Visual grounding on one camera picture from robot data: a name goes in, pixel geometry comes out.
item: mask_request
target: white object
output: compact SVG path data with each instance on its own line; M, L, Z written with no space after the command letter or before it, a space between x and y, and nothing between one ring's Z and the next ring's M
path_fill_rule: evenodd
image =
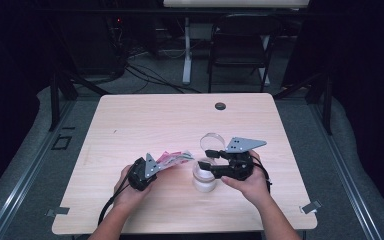
M208 162L212 165L215 165L216 162L212 159L203 160L203 162ZM193 172L193 185L200 192L211 192L216 188L216 179L210 171L202 170L199 167L199 164L196 163L192 169Z
M217 133L207 133L199 141L201 149L205 152L206 150L220 151L226 148L224 139Z
M183 67L183 84L188 85L191 83L191 40L189 35L189 18L185 18L185 65Z

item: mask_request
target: human hand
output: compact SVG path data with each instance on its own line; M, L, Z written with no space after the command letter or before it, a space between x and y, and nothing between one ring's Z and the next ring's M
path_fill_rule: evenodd
M253 150L250 150L249 154L257 159L260 159L260 156ZM226 185L242 192L244 197L255 206L257 203L264 201L264 199L268 197L270 198L266 178L263 171L259 167L254 167L251 176L245 179L245 181L239 181L226 176L223 176L221 180Z
M126 177L130 168L131 165L127 165L121 171L120 179L114 186L114 192L117 191L117 189L120 187L121 183L123 182L123 179ZM127 184L129 184L129 182L126 180L123 187L125 187ZM131 186L128 186L115 198L113 209L123 209L124 211L131 213L142 202L146 195L148 195L148 193L151 191L151 188L152 183L143 191L138 191L136 189L133 189Z

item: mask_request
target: forearm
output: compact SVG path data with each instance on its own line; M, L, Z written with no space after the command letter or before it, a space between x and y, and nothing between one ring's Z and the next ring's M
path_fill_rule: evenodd
M268 197L264 201L256 203L255 206L260 213L264 233L268 240L299 239L298 234L273 198Z
M123 208L111 209L89 239L119 239L121 230L129 214L130 213Z

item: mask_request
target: small dark spot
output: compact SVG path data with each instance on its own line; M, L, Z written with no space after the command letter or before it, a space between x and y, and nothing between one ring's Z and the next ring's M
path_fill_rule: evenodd
M222 110L226 109L226 104L224 104L222 102L218 102L218 103L216 103L215 107L217 110L222 111Z

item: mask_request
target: chair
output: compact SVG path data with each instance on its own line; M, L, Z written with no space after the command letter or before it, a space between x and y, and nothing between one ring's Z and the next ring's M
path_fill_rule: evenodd
M263 92L274 39L281 30L280 20L269 15L229 14L219 18L211 31L208 92L211 93L213 66L253 68L251 74L257 68L265 68L260 83ZM269 37L266 47L263 36Z

